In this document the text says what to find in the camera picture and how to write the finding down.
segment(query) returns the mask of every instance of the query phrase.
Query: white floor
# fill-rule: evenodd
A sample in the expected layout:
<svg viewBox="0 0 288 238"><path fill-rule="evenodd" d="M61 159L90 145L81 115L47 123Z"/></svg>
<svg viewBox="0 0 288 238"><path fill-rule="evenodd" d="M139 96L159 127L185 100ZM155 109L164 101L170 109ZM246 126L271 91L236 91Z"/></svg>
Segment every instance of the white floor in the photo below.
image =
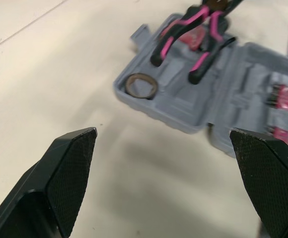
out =
<svg viewBox="0 0 288 238"><path fill-rule="evenodd" d="M192 0L0 0L0 203L52 140L98 129L73 238L254 238L259 219L237 163L207 129L187 135L119 102L112 83ZM280 53L288 0L245 0L230 33Z"/></svg>

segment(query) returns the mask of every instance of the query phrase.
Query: black handle grip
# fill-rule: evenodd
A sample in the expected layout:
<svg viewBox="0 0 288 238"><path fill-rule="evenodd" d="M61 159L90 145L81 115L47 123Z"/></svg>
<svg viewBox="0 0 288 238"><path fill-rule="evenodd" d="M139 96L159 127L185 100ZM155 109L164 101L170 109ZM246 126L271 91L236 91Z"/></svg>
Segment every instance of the black handle grip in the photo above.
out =
<svg viewBox="0 0 288 238"><path fill-rule="evenodd" d="M222 12L216 11L211 15L209 22L209 42L206 52L199 58L189 72L188 80L192 84L199 84L225 44L224 33L229 28L228 20Z"/></svg>
<svg viewBox="0 0 288 238"><path fill-rule="evenodd" d="M159 67L174 42L186 32L201 25L208 15L209 8L205 5L188 8L186 14L160 39L152 53L150 62L154 66Z"/></svg>

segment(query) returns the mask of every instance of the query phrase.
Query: tool case compartment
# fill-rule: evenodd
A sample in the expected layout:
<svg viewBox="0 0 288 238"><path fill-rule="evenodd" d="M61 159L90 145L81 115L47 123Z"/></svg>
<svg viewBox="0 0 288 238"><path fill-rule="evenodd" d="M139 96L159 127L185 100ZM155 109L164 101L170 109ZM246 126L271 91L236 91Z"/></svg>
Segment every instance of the tool case compartment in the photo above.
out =
<svg viewBox="0 0 288 238"><path fill-rule="evenodd" d="M160 67L151 65L149 59L160 33L181 16L169 16L153 35L147 25L133 34L131 39L139 52L114 82L118 99L185 133L213 124L212 145L233 157L229 139L232 127L257 132L280 127L288 131L288 112L266 103L274 84L288 86L288 57L252 43L243 47L231 44L220 52L202 81L192 85L188 73L202 53L177 40ZM134 73L147 74L158 82L154 98L138 99L126 93L126 80Z"/></svg>

